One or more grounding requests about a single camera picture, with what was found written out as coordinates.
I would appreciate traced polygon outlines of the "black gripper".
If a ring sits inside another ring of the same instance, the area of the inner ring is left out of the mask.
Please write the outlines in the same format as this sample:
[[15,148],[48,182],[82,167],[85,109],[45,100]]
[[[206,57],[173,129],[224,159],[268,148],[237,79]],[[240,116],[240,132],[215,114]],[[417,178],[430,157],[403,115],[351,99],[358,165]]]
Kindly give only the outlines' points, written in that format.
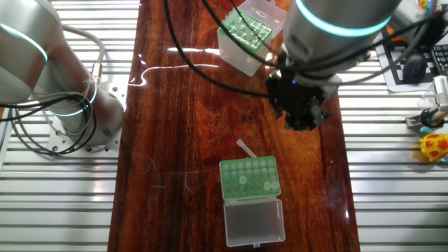
[[322,108],[324,93],[320,87],[303,85],[292,73],[275,71],[264,80],[269,103],[276,113],[286,112],[287,130],[310,131],[329,117]]

